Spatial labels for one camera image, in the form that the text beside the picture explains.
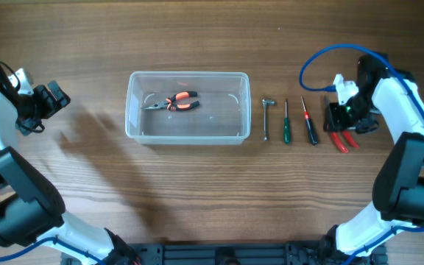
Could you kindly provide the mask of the clear plastic container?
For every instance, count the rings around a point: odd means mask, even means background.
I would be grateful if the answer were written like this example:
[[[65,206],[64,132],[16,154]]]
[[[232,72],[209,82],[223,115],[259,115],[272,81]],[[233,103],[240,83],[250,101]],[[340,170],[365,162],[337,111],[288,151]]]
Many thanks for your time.
[[[187,111],[141,108],[183,91],[198,97],[178,101]],[[128,82],[125,132],[143,145],[240,145],[250,136],[252,104],[243,72],[135,71]]]

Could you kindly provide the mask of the orange black needle-nose pliers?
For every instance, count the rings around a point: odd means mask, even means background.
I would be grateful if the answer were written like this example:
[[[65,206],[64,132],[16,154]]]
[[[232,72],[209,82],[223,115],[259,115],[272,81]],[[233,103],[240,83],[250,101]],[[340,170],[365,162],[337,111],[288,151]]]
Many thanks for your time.
[[[195,97],[198,97],[198,93],[196,91],[183,91],[166,98],[162,102],[156,102],[154,104],[144,106],[141,109],[142,110],[168,110],[173,112],[193,110],[194,108],[197,108],[200,106],[199,101],[195,101],[188,104],[179,104],[178,101],[182,99],[195,98]]]

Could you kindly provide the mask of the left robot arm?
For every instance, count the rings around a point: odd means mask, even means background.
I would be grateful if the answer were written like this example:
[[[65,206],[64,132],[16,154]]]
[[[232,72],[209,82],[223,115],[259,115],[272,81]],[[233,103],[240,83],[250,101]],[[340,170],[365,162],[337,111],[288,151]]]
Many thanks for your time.
[[[23,248],[0,262],[45,246],[81,264],[140,264],[119,236],[69,213],[54,185],[17,150],[17,134],[42,133],[42,121],[70,101],[55,81],[33,87],[24,71],[0,61],[0,246]]]

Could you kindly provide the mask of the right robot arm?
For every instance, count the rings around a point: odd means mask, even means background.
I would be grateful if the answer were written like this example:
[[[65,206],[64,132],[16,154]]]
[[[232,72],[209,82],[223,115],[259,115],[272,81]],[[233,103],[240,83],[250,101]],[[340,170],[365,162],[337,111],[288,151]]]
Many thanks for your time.
[[[325,101],[323,130],[338,149],[357,147],[351,132],[378,129],[380,113],[394,141],[372,187],[372,200],[350,221],[322,237],[323,264],[375,264],[377,250],[402,232],[424,230],[424,104],[408,71],[390,70],[386,54],[358,59],[356,81],[336,75],[337,102]]]

